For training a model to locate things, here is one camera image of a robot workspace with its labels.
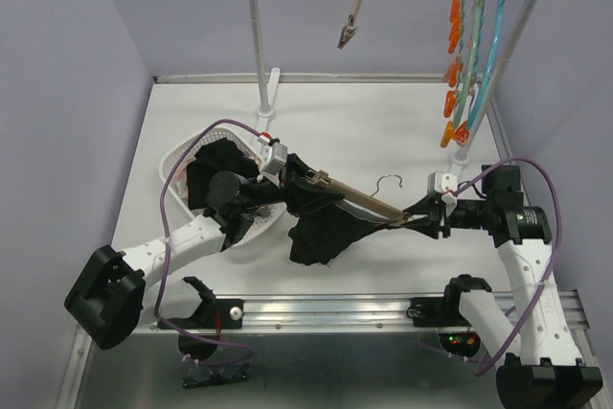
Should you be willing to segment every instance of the orange clip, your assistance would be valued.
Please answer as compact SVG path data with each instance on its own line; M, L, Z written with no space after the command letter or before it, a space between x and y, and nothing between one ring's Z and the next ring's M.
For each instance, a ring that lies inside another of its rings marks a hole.
M456 102L458 101L457 92L455 91L447 91L447 97L444 100L444 111L443 115L446 119L451 117L453 113L453 108L456 106Z
M468 129L466 128L466 122L461 124L458 129L456 129L456 132L453 133L453 139L460 146L466 145L466 141L468 140Z
M451 79L451 72L453 70L453 61L451 61L451 63L449 63L449 65L447 66L447 70L444 71L443 74L443 81L449 81L449 79Z
M451 22L451 24L453 26L456 26L457 28L461 29L462 28L462 23L463 23L463 19L462 19L462 15L461 14L457 14L453 17L453 21Z
M449 38L449 49L447 51L450 55L455 53L458 42L460 41L460 31L454 31L454 33L455 34Z
M451 76L449 76L449 88L455 88L456 85L458 84L458 72L457 72L458 67L456 66L455 68L455 72L451 73Z
M462 35L462 22L453 23L451 25L451 29L449 30L449 37L447 39L451 40L451 37L453 37L454 35Z
M456 56L454 60L449 63L449 66L447 66L447 70L443 74L443 81L449 81L451 79L451 76L457 74L458 65L460 62L462 62L460 56Z
M443 137L441 138L441 147L446 148L451 138L453 138L453 122L449 121L444 128Z
M451 1L451 13L449 14L449 22L453 23L454 16L460 14L460 8L462 7L461 0L452 0Z

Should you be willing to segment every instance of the purple wall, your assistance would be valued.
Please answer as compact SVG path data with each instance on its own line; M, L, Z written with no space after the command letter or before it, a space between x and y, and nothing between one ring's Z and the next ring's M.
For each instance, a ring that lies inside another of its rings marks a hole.
M63 300L112 236L151 78L112 0L0 6L0 406L50 408Z
M444 71L451 0L364 0L357 36L341 52L352 1L260 0L267 64L284 72ZM509 17L520 2L509 0ZM247 0L115 4L153 75L255 70Z
M594 345L613 381L610 60L613 0L540 0L498 92L513 153L552 175L563 213L563 289L578 289ZM524 169L533 203L552 213L547 186Z

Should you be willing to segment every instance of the plastic basket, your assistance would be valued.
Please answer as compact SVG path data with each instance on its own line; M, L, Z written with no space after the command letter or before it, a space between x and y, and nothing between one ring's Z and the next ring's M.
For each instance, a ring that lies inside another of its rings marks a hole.
M177 162L179 157L185 152L188 146L192 143L193 139L196 138L200 133L194 134L190 139L178 145L176 148L172 149L160 162L160 179L162 179L162 184L166 182L166 179L170 173L170 170ZM183 160L182 164L179 166L176 175L170 182L169 186L169 194L175 199L181 209L188 215L189 218L194 218L202 213L202 210L190 210L188 207L187 200L187 166L194 159L195 154L198 150L207 144L210 144L214 141L217 141L222 138L227 138L230 141L234 142L237 145L237 148L244 153L247 157L253 159L258 166L261 164L261 157L249 146L244 139L238 136L233 130L228 128L217 127L211 130L204 138L202 138L191 150L187 157ZM255 238L259 234L261 234L264 230L270 227L282 214L285 212L285 205L283 203L278 203L274 205L268 205L264 207L258 215L254 219L254 223L251 228L247 231L244 238L239 241L235 246L240 246L247 241Z

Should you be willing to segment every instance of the white pole base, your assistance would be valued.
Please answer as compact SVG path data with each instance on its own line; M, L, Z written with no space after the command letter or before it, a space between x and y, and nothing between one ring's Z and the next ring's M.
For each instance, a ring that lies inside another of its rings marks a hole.
M453 152L449 155L449 162L451 163L449 167L449 173L456 176L458 179L462 177L462 171L470 163L468 156L465 154L458 155L461 152L460 149Z

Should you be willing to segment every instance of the black garment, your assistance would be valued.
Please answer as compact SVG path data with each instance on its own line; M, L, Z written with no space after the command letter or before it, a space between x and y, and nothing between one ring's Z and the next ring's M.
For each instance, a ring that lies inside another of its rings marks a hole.
M328 263L352 243L389 228L384 221L349 203L334 203L300 216L289 231L293 240L289 259L304 265Z
M220 171L231 171L247 179L260 174L256 162L237 148L227 138L222 138L202 146L195 160L188 165L188 207L201 210L205 207L204 198L209 191L209 182Z

